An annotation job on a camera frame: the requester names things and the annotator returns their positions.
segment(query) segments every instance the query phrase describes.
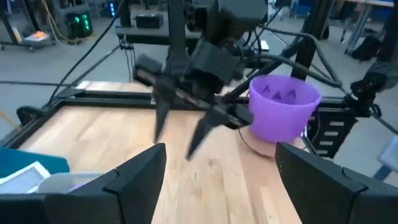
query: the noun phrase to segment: clear plastic container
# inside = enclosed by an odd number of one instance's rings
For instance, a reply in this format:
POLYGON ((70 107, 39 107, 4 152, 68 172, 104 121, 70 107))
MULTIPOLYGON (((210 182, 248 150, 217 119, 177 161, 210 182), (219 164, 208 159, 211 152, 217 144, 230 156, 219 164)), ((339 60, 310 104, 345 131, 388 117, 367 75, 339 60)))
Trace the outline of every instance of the clear plastic container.
POLYGON ((41 181, 37 187, 37 193, 58 193, 67 194, 72 190, 87 184, 88 182, 103 175, 102 172, 87 173, 59 173, 51 175, 49 178, 41 181))

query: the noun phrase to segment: orange object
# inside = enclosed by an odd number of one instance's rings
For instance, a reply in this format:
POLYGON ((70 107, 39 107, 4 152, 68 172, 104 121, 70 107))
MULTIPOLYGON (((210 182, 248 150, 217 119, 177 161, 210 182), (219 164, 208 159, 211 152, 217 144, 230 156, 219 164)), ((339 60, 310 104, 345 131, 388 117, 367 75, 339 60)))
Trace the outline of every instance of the orange object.
POLYGON ((39 38, 44 37, 44 35, 45 35, 44 32, 42 32, 42 31, 37 31, 35 34, 33 34, 33 37, 39 39, 39 38))

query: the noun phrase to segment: desk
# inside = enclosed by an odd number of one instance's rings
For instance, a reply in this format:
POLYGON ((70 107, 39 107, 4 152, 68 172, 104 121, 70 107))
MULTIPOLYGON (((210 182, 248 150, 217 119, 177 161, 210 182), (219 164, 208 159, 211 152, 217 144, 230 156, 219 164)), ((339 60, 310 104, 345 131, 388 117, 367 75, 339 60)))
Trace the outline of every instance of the desk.
POLYGON ((352 51, 355 48, 356 43, 358 42, 359 38, 362 35, 362 32, 365 28, 366 22, 369 18, 370 13, 372 12, 373 6, 384 6, 384 7, 394 7, 393 2, 386 2, 386 1, 377 1, 377 0, 344 0, 350 2, 357 2, 365 4, 363 12, 361 13, 356 26, 354 28, 353 33, 349 37, 347 42, 345 54, 351 55, 352 51))
MULTIPOLYGON (((83 82, 79 88, 150 91, 108 82, 83 82)), ((169 113, 160 140, 166 143, 167 165, 153 223, 300 223, 274 160, 253 153, 236 131, 214 129, 194 159, 184 159, 202 114, 169 113)), ((150 147, 154 125, 154 110, 65 106, 21 149, 63 156, 72 172, 105 172, 150 147)), ((274 150, 245 130, 243 136, 253 148, 274 150)), ((303 142, 295 145, 303 147, 303 142)))

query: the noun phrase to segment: wire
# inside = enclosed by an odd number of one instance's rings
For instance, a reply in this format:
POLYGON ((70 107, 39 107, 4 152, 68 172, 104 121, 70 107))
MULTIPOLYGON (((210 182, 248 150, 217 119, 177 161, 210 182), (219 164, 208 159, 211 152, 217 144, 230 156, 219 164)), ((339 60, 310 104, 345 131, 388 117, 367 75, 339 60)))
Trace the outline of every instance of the wire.
POLYGON ((66 44, 61 43, 60 40, 58 39, 58 37, 57 37, 55 31, 54 31, 54 27, 52 26, 52 22, 51 22, 51 20, 50 20, 50 16, 47 15, 47 18, 48 18, 49 21, 50 21, 49 24, 50 24, 50 28, 51 28, 51 33, 52 33, 52 35, 54 36, 55 41, 57 41, 57 43, 58 43, 59 45, 64 46, 64 47, 76 47, 76 45, 75 45, 75 46, 72 46, 72 45, 66 45, 66 44))
POLYGON ((0 110, 0 117, 2 117, 5 121, 7 121, 7 123, 9 123, 11 126, 13 126, 16 130, 21 130, 21 128, 19 127, 19 125, 15 122, 12 121, 11 118, 9 118, 5 112, 0 110))
POLYGON ((243 44, 244 46, 246 46, 249 43, 251 36, 252 36, 252 32, 249 32, 248 38, 246 39, 246 41, 243 44))
POLYGON ((53 23, 53 25, 54 25, 54 27, 55 27, 55 30, 57 31, 57 34, 58 34, 60 37, 62 37, 64 40, 67 40, 67 41, 69 41, 69 42, 77 43, 77 42, 79 42, 79 41, 89 39, 91 36, 94 36, 94 33, 92 33, 92 34, 89 35, 88 37, 84 37, 84 38, 76 38, 76 39, 73 39, 73 40, 66 38, 66 37, 60 32, 60 30, 58 29, 57 23, 55 22, 55 19, 54 19, 54 17, 52 16, 52 14, 51 14, 51 12, 50 12, 50 9, 49 9, 47 3, 45 2, 45 0, 41 0, 41 1, 42 1, 42 4, 44 5, 45 10, 47 11, 47 15, 48 15, 49 18, 50 18, 50 21, 49 21, 50 24, 53 23))
POLYGON ((132 76, 134 77, 134 74, 136 73, 136 62, 137 62, 137 58, 136 58, 136 50, 135 50, 135 48, 134 48, 134 46, 132 46, 132 54, 133 54, 133 56, 132 56, 132 58, 134 59, 134 64, 132 64, 132 62, 131 62, 131 67, 132 67, 132 76))
POLYGON ((332 86, 332 87, 337 87, 337 88, 340 87, 338 82, 334 82, 334 81, 332 81, 330 79, 321 77, 319 74, 309 70, 304 65, 302 65, 300 63, 297 63, 297 62, 293 62, 293 61, 291 61, 291 60, 289 60, 289 59, 287 59, 285 57, 282 57, 282 56, 279 56, 279 55, 270 55, 270 54, 261 55, 260 57, 269 58, 269 59, 273 59, 273 60, 278 60, 278 61, 280 61, 282 63, 285 63, 287 65, 290 65, 293 68, 296 68, 296 69, 300 70, 303 73, 307 73, 312 78, 314 78, 314 79, 316 79, 316 80, 318 80, 318 81, 320 81, 320 82, 322 82, 322 83, 324 83, 326 85, 329 85, 329 86, 332 86))
POLYGON ((279 33, 279 34, 284 34, 284 35, 292 35, 292 36, 297 36, 297 37, 302 37, 302 38, 307 38, 313 41, 313 43, 315 44, 315 49, 317 50, 317 54, 322 62, 322 64, 325 66, 326 70, 329 72, 331 79, 333 81, 336 82, 337 85, 335 85, 334 87, 340 88, 340 90, 342 90, 342 82, 340 81, 340 79, 337 77, 336 72, 333 70, 333 68, 331 67, 331 65, 329 64, 329 62, 327 61, 325 55, 323 54, 323 51, 319 45, 319 41, 318 39, 311 35, 311 34, 306 34, 306 33, 302 33, 302 32, 288 32, 288 31, 284 31, 284 30, 278 30, 278 29, 273 29, 273 28, 269 28, 269 27, 263 27, 263 29, 271 31, 271 32, 275 32, 275 33, 279 33))
POLYGON ((254 151, 254 152, 257 152, 256 150, 254 150, 249 144, 248 144, 248 142, 246 142, 246 140, 244 140, 244 138, 243 138, 243 136, 242 136, 242 132, 241 132, 241 129, 242 128, 239 128, 238 129, 238 133, 239 133, 239 135, 240 135, 240 137, 241 137, 241 139, 242 139, 242 142, 246 145, 246 147, 248 147, 250 150, 252 150, 252 151, 254 151))
POLYGON ((127 58, 127 69, 129 70, 129 83, 131 83, 130 60, 129 60, 129 56, 127 55, 127 49, 124 49, 124 54, 126 55, 126 58, 127 58))
MULTIPOLYGON (((272 31, 271 31, 271 33, 272 33, 279 41, 281 41, 284 45, 288 45, 288 43, 287 43, 284 39, 282 39, 281 37, 279 37, 275 32, 272 32, 272 31)), ((296 38, 293 40, 292 44, 298 42, 299 39, 300 39, 299 37, 296 37, 296 38)), ((325 72, 323 72, 322 70, 320 70, 316 65, 311 64, 311 67, 313 67, 317 72, 319 72, 319 74, 323 75, 325 78, 329 78, 329 75, 327 75, 325 72)))
POLYGON ((308 143, 306 143, 305 147, 303 147, 301 150, 306 150, 307 148, 311 151, 312 154, 319 156, 319 154, 317 153, 317 151, 314 149, 314 146, 312 145, 313 142, 317 139, 319 132, 321 130, 321 117, 320 117, 320 112, 319 110, 317 110, 316 112, 316 117, 318 120, 318 124, 317 124, 317 131, 315 132, 315 134, 313 135, 312 139, 308 141, 308 143))
POLYGON ((238 41, 235 41, 235 45, 239 48, 239 51, 241 52, 241 62, 244 61, 244 52, 243 52, 243 46, 239 44, 238 41))
POLYGON ((262 49, 261 49, 261 40, 260 37, 257 34, 257 31, 254 30, 254 35, 256 36, 256 39, 254 40, 257 41, 257 48, 258 48, 258 54, 256 55, 257 57, 257 64, 255 66, 252 67, 252 70, 245 75, 245 77, 250 77, 251 75, 253 75, 254 72, 256 72, 256 70, 259 68, 260 66, 260 57, 259 55, 261 55, 262 49))
MULTIPOLYGON (((278 16, 278 14, 279 14, 279 12, 280 12, 281 10, 282 10, 282 7, 280 7, 280 8, 275 12, 275 14, 269 19, 269 21, 264 25, 264 27, 268 27, 269 24, 271 24, 271 22, 278 16)), ((261 34, 262 34, 264 31, 265 31, 265 29, 262 28, 262 30, 261 30, 260 33, 259 33, 259 36, 261 36, 261 34)), ((250 45, 249 48, 252 48, 253 45, 254 45, 254 42, 251 43, 251 45, 250 45)))
POLYGON ((134 47, 133 47, 132 50, 130 50, 130 64, 131 64, 131 70, 132 70, 131 77, 130 77, 130 79, 131 79, 130 82, 132 82, 132 79, 133 79, 133 76, 134 76, 134 65, 136 64, 136 58, 135 58, 136 53, 134 53, 134 56, 133 56, 132 52, 134 52, 134 47))
MULTIPOLYGON (((115 12, 115 15, 118 14, 120 7, 122 5, 124 0, 121 0, 121 2, 119 3, 118 9, 115 12)), ((108 27, 104 30, 104 32, 98 37, 98 39, 94 42, 94 44, 90 47, 90 49, 88 49, 88 51, 82 56, 81 59, 79 59, 79 61, 77 61, 77 63, 72 66, 72 68, 69 70, 69 72, 67 72, 67 74, 61 79, 60 81, 60 85, 64 83, 64 81, 70 76, 70 74, 72 74, 72 72, 77 68, 77 66, 79 66, 79 64, 81 64, 81 62, 87 58, 87 56, 94 50, 94 48, 98 45, 98 43, 101 41, 101 39, 105 36, 105 34, 110 30, 110 28, 112 27, 112 25, 114 24, 115 20, 116 20, 116 16, 113 17, 111 23, 108 25, 108 27)), ((54 90, 54 92, 51 94, 51 97, 49 99, 49 102, 47 104, 51 104, 55 94, 57 94, 58 90, 59 90, 59 86, 57 86, 54 90)))
MULTIPOLYGON (((306 150, 307 148, 311 151, 312 154, 319 156, 318 153, 316 152, 316 150, 314 150, 312 143, 314 142, 314 140, 316 140, 316 138, 319 135, 319 131, 320 131, 320 126, 321 126, 321 119, 319 116, 319 112, 318 112, 318 127, 317 127, 317 132, 315 133, 315 135, 313 136, 313 138, 310 140, 310 142, 308 144, 306 144, 305 147, 301 148, 301 150, 306 150)), ((248 147, 249 149, 251 149, 254 152, 257 152, 253 147, 251 147, 248 142, 243 138, 242 132, 241 132, 241 128, 238 129, 238 133, 239 136, 242 139, 242 142, 246 145, 246 147, 248 147)))

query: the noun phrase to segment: table leg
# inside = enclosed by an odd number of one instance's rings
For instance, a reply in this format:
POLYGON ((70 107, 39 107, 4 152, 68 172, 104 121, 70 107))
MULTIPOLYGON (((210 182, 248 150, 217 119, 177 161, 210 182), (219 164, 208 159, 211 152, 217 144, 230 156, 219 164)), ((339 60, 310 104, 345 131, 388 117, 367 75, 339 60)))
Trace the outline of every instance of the table leg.
POLYGON ((358 19, 358 22, 356 23, 354 32, 351 34, 351 37, 349 37, 345 54, 351 55, 352 51, 355 48, 356 43, 358 42, 359 38, 363 33, 363 30, 365 28, 366 22, 369 18, 371 11, 372 11, 372 5, 366 4, 364 12, 361 14, 361 16, 358 19))

